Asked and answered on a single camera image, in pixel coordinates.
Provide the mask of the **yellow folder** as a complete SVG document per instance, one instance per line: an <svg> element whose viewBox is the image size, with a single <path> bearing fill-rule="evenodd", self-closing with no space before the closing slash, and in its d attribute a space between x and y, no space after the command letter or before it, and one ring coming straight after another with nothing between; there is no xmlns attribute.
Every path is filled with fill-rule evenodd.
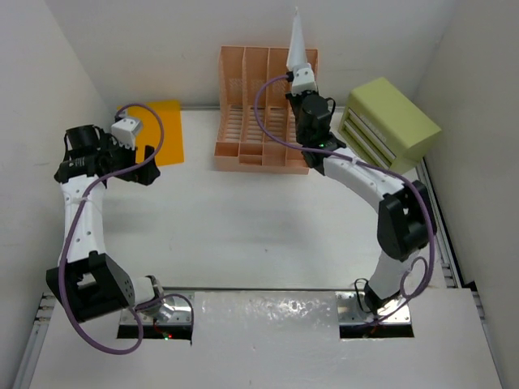
<svg viewBox="0 0 519 389"><path fill-rule="evenodd" d="M165 129L162 148L155 157L156 165L163 167L183 163L184 149L180 102L178 100L161 100L147 102L146 105L158 114ZM145 159L145 147L147 145L156 147L159 142L160 128L158 122L151 113L140 107L130 107L123 111L121 116L138 118L144 125L144 128L136 137L135 161L141 163Z"/></svg>

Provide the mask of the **green drawer cabinet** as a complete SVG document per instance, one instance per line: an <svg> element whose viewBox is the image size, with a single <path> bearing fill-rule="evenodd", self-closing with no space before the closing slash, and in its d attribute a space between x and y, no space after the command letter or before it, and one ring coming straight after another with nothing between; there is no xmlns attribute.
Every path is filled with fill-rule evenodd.
<svg viewBox="0 0 519 389"><path fill-rule="evenodd" d="M427 154L441 129L381 77L350 92L338 132L367 163L404 174Z"/></svg>

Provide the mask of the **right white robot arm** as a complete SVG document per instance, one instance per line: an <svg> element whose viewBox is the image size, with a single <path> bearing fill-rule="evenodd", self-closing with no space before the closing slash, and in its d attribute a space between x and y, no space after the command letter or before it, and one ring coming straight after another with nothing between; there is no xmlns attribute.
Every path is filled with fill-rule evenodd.
<svg viewBox="0 0 519 389"><path fill-rule="evenodd" d="M402 176L370 166L330 130L335 102L318 92L285 95L294 114L296 141L308 167L352 190L377 213L380 257L363 290L367 310L376 313L403 294L405 278L437 228L427 188L407 186Z"/></svg>

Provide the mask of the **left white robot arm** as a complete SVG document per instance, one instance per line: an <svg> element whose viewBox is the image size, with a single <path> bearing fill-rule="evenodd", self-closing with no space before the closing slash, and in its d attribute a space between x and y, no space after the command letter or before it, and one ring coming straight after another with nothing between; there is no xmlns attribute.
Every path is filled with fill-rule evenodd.
<svg viewBox="0 0 519 389"><path fill-rule="evenodd" d="M65 233L72 236L66 256L65 289L71 312L84 323L159 296L153 276L131 278L106 252L102 202L106 182L96 179L124 170L122 180L148 186L159 177L155 162L135 161L143 124L123 118L109 131L94 125L66 131L65 155L54 175L65 200Z"/></svg>

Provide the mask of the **clear mesh document pouch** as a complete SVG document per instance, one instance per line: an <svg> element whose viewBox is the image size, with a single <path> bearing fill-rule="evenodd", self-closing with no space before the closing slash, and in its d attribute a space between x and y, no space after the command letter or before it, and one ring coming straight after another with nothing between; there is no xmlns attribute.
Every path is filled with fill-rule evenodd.
<svg viewBox="0 0 519 389"><path fill-rule="evenodd" d="M288 71L294 71L305 64L307 64L307 53L302 32L302 22L298 8L295 7L286 68Z"/></svg>

